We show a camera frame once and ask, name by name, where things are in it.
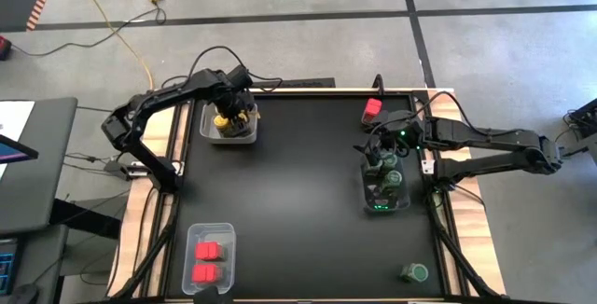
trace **clear plastic container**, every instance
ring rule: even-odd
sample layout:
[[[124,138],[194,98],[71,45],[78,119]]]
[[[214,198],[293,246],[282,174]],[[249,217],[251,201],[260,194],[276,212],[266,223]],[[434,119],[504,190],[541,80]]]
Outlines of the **clear plastic container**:
[[[249,113],[251,115],[257,114],[257,105],[253,108],[253,111]],[[204,104],[201,111],[201,128],[200,134],[205,137],[207,141],[215,145],[249,145],[255,142],[257,139],[257,121],[258,118],[253,116],[249,121],[250,133],[241,137],[222,137],[220,132],[215,127],[213,121],[214,117],[217,116],[214,104]]]
[[[202,261],[195,258],[195,246],[200,242],[218,242],[225,250],[225,258],[217,261]],[[215,285],[218,293],[226,294],[234,284],[234,259],[236,257],[236,232],[228,223],[195,224],[188,228],[187,253],[183,274],[183,292],[194,295],[204,288]],[[195,265],[216,264],[222,271],[215,283],[194,283],[192,272]]]

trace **green object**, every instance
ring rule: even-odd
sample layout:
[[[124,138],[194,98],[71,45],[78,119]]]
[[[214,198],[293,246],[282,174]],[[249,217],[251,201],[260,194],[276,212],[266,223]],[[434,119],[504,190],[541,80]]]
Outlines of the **green object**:
[[[402,268],[400,277],[407,282],[424,282],[429,277],[429,270],[421,263],[411,263]]]
[[[373,166],[370,165],[366,159],[363,160],[363,164],[361,165],[363,173],[367,177],[376,177],[378,174],[380,174],[382,166],[383,160],[380,160],[375,166]]]
[[[398,190],[402,184],[402,174],[400,174],[396,170],[390,171],[388,174],[383,177],[382,182],[382,194],[383,195],[392,195],[394,192]]]
[[[390,172],[396,167],[396,164],[398,163],[398,156],[391,152],[385,152],[382,154],[382,161],[382,171]]]

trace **computer monitor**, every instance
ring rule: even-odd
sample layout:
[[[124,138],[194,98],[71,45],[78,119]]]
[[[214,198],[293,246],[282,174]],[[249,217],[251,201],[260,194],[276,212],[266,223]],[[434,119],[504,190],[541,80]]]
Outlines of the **computer monitor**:
[[[37,159],[37,155],[32,148],[0,135],[0,164]]]

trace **wooden frame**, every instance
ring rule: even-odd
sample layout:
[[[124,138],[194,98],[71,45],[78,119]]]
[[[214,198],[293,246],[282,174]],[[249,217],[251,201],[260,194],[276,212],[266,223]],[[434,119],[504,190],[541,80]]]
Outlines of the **wooden frame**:
[[[428,92],[429,97],[432,97],[439,91],[445,90],[453,92],[452,89],[386,89],[386,92],[410,92],[410,91],[421,91],[425,90]],[[376,93],[376,89],[278,89],[277,92],[364,92],[364,93]],[[451,119],[461,119],[460,112],[457,105],[448,96],[437,97],[430,105],[431,113],[436,117],[445,117]],[[161,111],[148,121],[146,126],[146,132],[144,134],[144,143],[149,147],[155,154],[164,155],[168,144],[170,129],[173,122],[174,108],[166,109]],[[176,138],[174,143],[174,159],[180,159],[182,154],[182,148],[185,134],[185,128],[187,124],[188,116],[188,105],[185,105],[181,111],[180,121],[178,124],[178,131],[176,132]],[[470,152],[468,148],[463,148],[458,151],[445,151],[441,153],[442,158],[446,159],[457,159],[465,160],[470,159]],[[480,196],[479,184],[476,178],[467,178],[463,180],[460,186],[465,187],[473,193]],[[137,242],[139,241],[139,235],[141,238],[141,247],[138,251],[137,265],[141,262],[146,254],[147,245],[149,242],[150,231],[152,222],[154,219],[154,213],[156,212],[156,202],[158,200],[158,193],[150,191],[151,184],[148,179],[141,178],[136,179],[132,182],[131,194],[127,205],[127,210],[122,220],[122,235],[120,238],[120,252],[118,259],[118,267],[113,268],[116,272],[114,283],[109,291],[109,296],[114,295],[121,287],[125,284],[129,277],[132,275],[133,263],[135,260],[135,253],[137,252]],[[146,217],[143,224],[141,224],[141,217],[146,198],[149,198],[149,204],[146,211]],[[493,249],[492,235],[489,230],[489,224],[487,222],[487,216],[483,210],[482,205],[478,201],[471,199],[465,194],[458,191],[453,191],[450,194],[452,216],[456,225],[456,231],[458,233],[458,239],[461,245],[462,252],[479,273],[479,275],[485,280],[485,282],[496,292],[504,294],[505,288],[502,281],[502,275],[497,263],[497,257]],[[161,219],[161,226],[165,225],[165,221],[171,211],[172,198],[167,198],[163,205],[163,213]],[[448,280],[450,283],[451,292],[454,295],[460,295],[461,289],[458,285],[458,277],[456,272],[456,266],[454,261],[444,247],[444,257],[446,262],[446,269],[448,272]],[[149,282],[148,294],[150,296],[156,296],[158,294],[160,275],[162,273],[164,264],[164,252],[163,249],[156,258],[151,273],[151,279]],[[474,290],[469,285],[471,294],[474,294]]]

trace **desk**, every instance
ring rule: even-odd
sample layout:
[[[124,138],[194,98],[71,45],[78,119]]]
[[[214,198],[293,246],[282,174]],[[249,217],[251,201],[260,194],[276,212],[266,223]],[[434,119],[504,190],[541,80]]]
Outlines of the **desk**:
[[[361,91],[376,93],[373,89],[283,89],[277,91]],[[416,89],[388,89],[386,91],[413,91]],[[424,90],[428,91],[429,97],[434,95],[438,90]],[[446,117],[452,119],[460,119],[460,114],[456,104],[454,104],[449,97],[438,97],[431,104],[432,115],[437,117]],[[154,115],[148,122],[146,132],[144,135],[144,143],[157,155],[164,155],[171,134],[171,126],[173,125],[174,109],[168,109]],[[180,122],[177,128],[173,130],[174,142],[174,159],[180,159],[185,135],[185,126],[187,122],[187,109],[183,107]],[[470,158],[468,149],[461,149],[459,151],[443,152],[443,158],[451,158],[464,160]],[[463,180],[460,185],[474,193],[480,195],[479,184],[474,178]],[[110,291],[110,295],[115,294],[126,280],[132,275],[133,261],[135,253],[137,252],[137,241],[141,235],[141,246],[139,247],[139,256],[137,263],[139,263],[143,256],[145,256],[148,245],[152,223],[154,221],[154,214],[156,212],[157,193],[150,193],[151,184],[148,179],[138,179],[132,183],[132,190],[129,196],[127,212],[123,219],[122,236],[120,239],[121,249],[118,263],[118,271],[115,275],[114,285]],[[143,224],[141,223],[142,212],[146,198],[149,197],[148,209]],[[163,214],[160,224],[163,226],[164,222],[170,212],[171,199],[166,199],[163,205]],[[452,215],[456,225],[459,242],[465,256],[469,262],[477,270],[481,277],[487,284],[499,293],[505,293],[502,282],[501,273],[497,264],[497,258],[493,249],[493,241],[487,223],[487,217],[483,212],[483,208],[476,201],[471,200],[465,195],[458,192],[451,193],[451,206],[453,209]],[[456,268],[450,254],[444,249],[445,261],[448,269],[448,278],[451,285],[451,292],[453,294],[460,294],[461,289],[458,286],[458,279]],[[164,262],[163,251],[158,255],[153,266],[151,277],[149,280],[148,294],[155,296],[159,292],[160,276]]]
[[[55,198],[75,112],[75,98],[35,102],[19,142],[36,150],[39,158],[7,165],[0,179],[0,235],[65,224],[118,238],[117,219]]]

